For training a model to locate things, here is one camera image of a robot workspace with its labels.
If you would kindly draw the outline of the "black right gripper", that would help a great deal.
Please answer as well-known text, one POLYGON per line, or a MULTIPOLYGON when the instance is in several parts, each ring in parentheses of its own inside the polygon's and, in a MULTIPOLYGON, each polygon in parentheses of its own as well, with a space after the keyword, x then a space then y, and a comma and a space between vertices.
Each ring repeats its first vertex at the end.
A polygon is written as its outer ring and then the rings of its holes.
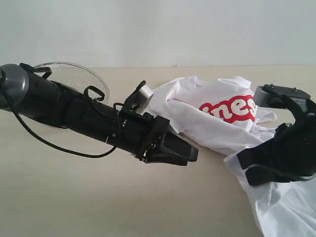
POLYGON ((306 181, 316 174, 316 122, 296 123, 264 144, 237 154, 251 186, 306 181))

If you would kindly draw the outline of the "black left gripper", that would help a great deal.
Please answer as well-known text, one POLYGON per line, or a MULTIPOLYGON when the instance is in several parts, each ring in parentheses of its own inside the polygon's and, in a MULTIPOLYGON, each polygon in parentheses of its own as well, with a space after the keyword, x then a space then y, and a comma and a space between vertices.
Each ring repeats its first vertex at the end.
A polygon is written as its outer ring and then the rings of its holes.
POLYGON ((119 112, 117 119, 116 147, 135 155, 140 161, 178 166, 197 161, 198 149, 169 133, 170 120, 134 112, 119 112))

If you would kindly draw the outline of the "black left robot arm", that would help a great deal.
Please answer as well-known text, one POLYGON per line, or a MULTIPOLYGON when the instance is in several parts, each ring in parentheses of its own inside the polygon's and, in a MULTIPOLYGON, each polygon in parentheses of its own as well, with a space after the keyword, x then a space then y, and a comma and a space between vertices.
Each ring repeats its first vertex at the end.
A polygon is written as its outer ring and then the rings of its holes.
POLYGON ((170 121, 145 112, 153 92, 142 81, 123 103, 108 106, 93 85, 83 92, 51 80, 43 65, 6 64, 0 68, 0 108, 42 124, 70 129, 121 149, 145 163, 185 166, 198 149, 172 132, 170 121))

